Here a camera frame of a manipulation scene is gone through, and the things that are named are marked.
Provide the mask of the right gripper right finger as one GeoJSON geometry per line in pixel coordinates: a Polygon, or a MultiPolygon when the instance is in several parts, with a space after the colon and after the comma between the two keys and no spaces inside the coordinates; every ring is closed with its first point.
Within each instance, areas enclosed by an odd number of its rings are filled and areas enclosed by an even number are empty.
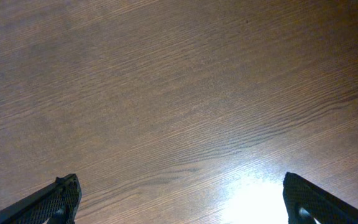
{"type": "Polygon", "coordinates": [[[285,174],[283,199],[289,224],[358,223],[358,209],[295,173],[285,174]]]}

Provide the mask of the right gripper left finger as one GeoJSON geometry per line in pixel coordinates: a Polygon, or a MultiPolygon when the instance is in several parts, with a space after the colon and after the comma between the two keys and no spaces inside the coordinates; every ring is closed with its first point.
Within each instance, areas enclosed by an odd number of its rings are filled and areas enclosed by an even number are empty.
{"type": "Polygon", "coordinates": [[[74,224],[81,201],[76,174],[55,182],[0,210],[0,224],[74,224]]]}

